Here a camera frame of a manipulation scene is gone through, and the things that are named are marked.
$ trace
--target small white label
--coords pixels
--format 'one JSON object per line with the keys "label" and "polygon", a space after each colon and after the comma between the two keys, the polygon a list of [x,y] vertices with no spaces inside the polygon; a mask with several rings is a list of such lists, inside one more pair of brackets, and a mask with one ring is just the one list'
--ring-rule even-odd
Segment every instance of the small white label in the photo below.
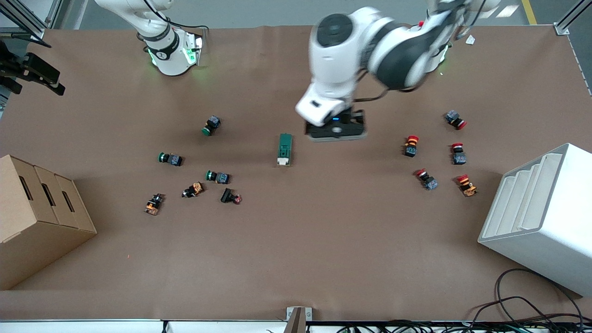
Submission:
{"label": "small white label", "polygon": [[466,38],[466,42],[465,43],[466,44],[469,44],[469,45],[475,44],[475,37],[473,37],[473,35],[469,35],[469,37]]}

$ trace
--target electronic component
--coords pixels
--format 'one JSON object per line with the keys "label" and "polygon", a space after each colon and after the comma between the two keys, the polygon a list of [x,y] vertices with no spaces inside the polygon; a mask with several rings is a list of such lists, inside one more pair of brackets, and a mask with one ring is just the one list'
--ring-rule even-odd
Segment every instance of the electronic component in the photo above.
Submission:
{"label": "electronic component", "polygon": [[279,135],[278,165],[290,166],[292,154],[292,134],[282,133]]}
{"label": "electronic component", "polygon": [[464,194],[465,197],[470,197],[477,193],[477,187],[473,186],[473,183],[469,181],[469,176],[462,175],[457,177],[456,180],[460,183],[462,194]]}
{"label": "electronic component", "polygon": [[204,191],[203,185],[200,182],[195,182],[189,188],[181,193],[181,197],[183,198],[193,198],[196,197],[199,193]]}
{"label": "electronic component", "polygon": [[452,163],[454,163],[454,165],[462,165],[466,163],[466,155],[462,149],[462,142],[452,144]]}
{"label": "electronic component", "polygon": [[407,138],[407,143],[405,143],[405,156],[415,157],[417,153],[417,141],[419,141],[419,137],[415,135],[410,135]]}
{"label": "electronic component", "polygon": [[436,187],[438,187],[438,181],[436,181],[434,179],[434,177],[431,177],[429,174],[427,174],[425,169],[421,169],[419,171],[417,171],[415,173],[416,176],[419,177],[419,179],[422,180],[423,182],[423,186],[428,189],[428,190],[433,190]]}
{"label": "electronic component", "polygon": [[241,201],[243,201],[243,197],[241,197],[240,194],[233,195],[232,190],[226,188],[224,190],[224,193],[220,197],[220,201],[222,201],[223,203],[234,202],[235,204],[239,204]]}
{"label": "electronic component", "polygon": [[150,214],[150,215],[156,215],[158,213],[158,210],[160,208],[160,204],[162,204],[162,194],[157,193],[154,194],[152,196],[152,199],[150,201],[148,201],[148,203],[146,204],[146,208],[144,209],[144,212]]}
{"label": "electronic component", "polygon": [[210,119],[205,122],[205,126],[201,129],[201,133],[203,133],[205,136],[211,136],[214,134],[214,130],[220,127],[220,124],[220,118],[211,116]]}
{"label": "electronic component", "polygon": [[205,173],[205,180],[215,181],[216,184],[228,184],[228,181],[230,181],[230,175],[208,170],[208,172]]}
{"label": "electronic component", "polygon": [[458,112],[456,112],[455,110],[448,111],[444,118],[446,119],[446,121],[448,121],[450,125],[456,127],[457,130],[462,130],[462,128],[466,126],[466,121],[461,119]]}
{"label": "electronic component", "polygon": [[180,167],[181,163],[183,163],[183,157],[174,154],[160,153],[158,155],[158,161],[161,163],[168,163],[176,167]]}

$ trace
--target metal bracket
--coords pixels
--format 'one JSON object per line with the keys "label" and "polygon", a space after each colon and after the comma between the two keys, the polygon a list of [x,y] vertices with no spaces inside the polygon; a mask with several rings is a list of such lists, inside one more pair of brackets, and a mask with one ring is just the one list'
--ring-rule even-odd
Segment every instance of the metal bracket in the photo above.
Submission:
{"label": "metal bracket", "polygon": [[286,324],[284,333],[305,333],[306,322],[313,320],[313,308],[292,306],[286,309],[286,314],[288,323]]}
{"label": "metal bracket", "polygon": [[313,308],[304,308],[302,306],[290,306],[286,308],[286,320],[290,320],[290,316],[295,308],[303,308],[306,321],[313,321]]}
{"label": "metal bracket", "polygon": [[570,34],[570,30],[565,28],[565,30],[560,30],[557,22],[553,22],[553,28],[555,29],[555,34],[557,34],[557,36],[565,36],[565,35],[569,35]]}

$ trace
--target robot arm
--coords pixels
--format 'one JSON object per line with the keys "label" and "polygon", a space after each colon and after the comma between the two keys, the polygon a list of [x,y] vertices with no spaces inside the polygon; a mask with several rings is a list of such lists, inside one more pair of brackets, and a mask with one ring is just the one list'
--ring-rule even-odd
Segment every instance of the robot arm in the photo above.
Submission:
{"label": "robot arm", "polygon": [[[488,10],[500,0],[428,0],[422,25],[396,23],[377,9],[350,15],[332,14],[313,27],[310,36],[311,84],[296,111],[313,130],[351,118],[359,71],[368,71],[387,90],[408,91],[444,60],[448,41],[465,23],[469,10]],[[342,137],[345,126],[332,128]]]}
{"label": "robot arm", "polygon": [[99,6],[119,15],[140,33],[148,45],[152,63],[163,74],[179,75],[197,64],[201,38],[198,39],[181,28],[172,27],[162,19],[166,16],[161,11],[169,9],[174,0],[95,1]]}

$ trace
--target table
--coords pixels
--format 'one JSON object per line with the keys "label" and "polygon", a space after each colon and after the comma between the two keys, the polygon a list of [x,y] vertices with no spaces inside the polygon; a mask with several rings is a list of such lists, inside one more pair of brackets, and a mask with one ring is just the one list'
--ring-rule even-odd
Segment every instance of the table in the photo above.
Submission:
{"label": "table", "polygon": [[[310,80],[310,27],[213,30],[207,67],[161,75],[134,31],[48,31],[31,48],[62,72],[66,94],[25,84],[0,121],[0,153],[75,180],[98,235],[13,290],[0,318],[466,319],[517,264],[477,243],[501,175],[565,142],[592,151],[592,102],[566,37],[551,26],[476,27],[415,92],[358,104],[368,137],[312,143],[294,111]],[[358,97],[377,95],[369,77]],[[456,109],[456,131],[443,115]],[[222,119],[212,137],[200,129]],[[292,133],[292,167],[276,166]],[[418,154],[401,154],[418,135]],[[451,164],[465,144],[468,163]],[[160,152],[184,156],[180,167]],[[413,172],[440,186],[426,191]],[[232,175],[239,206],[222,204]],[[465,198],[467,173],[480,193]],[[202,181],[206,191],[181,198]],[[166,195],[158,216],[143,212]],[[551,286],[516,274],[544,312],[573,312]],[[579,299],[590,314],[591,299]],[[515,317],[534,315],[509,304]],[[501,319],[490,309],[481,319]]]}

